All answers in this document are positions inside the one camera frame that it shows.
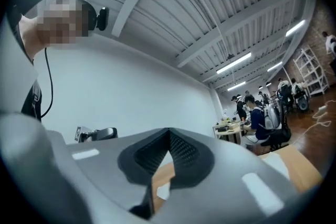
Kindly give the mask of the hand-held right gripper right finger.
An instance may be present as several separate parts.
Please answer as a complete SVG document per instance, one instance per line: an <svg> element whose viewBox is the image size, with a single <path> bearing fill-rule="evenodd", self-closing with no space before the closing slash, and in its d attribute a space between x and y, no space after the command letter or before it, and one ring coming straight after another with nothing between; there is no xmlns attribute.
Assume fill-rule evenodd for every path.
<svg viewBox="0 0 336 224"><path fill-rule="evenodd" d="M175 176L153 223L290 223L295 186L243 147L169 130Z"/></svg>

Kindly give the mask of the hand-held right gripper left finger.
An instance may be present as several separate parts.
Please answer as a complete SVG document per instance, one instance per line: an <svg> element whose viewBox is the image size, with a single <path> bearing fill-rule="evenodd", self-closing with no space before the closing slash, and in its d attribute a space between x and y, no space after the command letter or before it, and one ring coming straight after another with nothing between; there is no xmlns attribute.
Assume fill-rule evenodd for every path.
<svg viewBox="0 0 336 224"><path fill-rule="evenodd" d="M171 156L164 155L144 186L129 182L118 166L120 153L147 134L69 145L56 131L47 135L58 168L87 206L89 223L152 223L130 210L144 201L154 210L160 208L163 199L156 197L156 191L173 177Z"/></svg>

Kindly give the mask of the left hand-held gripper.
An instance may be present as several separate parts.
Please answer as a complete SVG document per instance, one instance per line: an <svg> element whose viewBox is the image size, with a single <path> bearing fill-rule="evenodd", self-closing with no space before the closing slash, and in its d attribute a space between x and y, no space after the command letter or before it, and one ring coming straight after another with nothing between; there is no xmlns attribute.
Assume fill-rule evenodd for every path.
<svg viewBox="0 0 336 224"><path fill-rule="evenodd" d="M77 143L109 140L113 138L118 138L118 130L115 127L91 130L87 127L79 126L75 133L75 141Z"/></svg>

